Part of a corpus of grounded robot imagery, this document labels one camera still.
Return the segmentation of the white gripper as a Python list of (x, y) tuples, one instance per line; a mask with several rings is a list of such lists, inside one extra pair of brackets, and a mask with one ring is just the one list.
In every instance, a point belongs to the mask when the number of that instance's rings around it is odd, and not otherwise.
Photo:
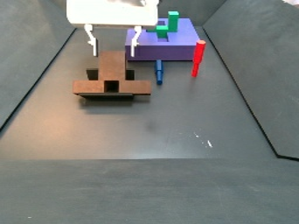
[(143, 27), (158, 23), (160, 0), (67, 0), (67, 19), (76, 27), (84, 26), (92, 55), (99, 56), (99, 42), (92, 31), (96, 27), (135, 28), (131, 30), (131, 57), (136, 56)]

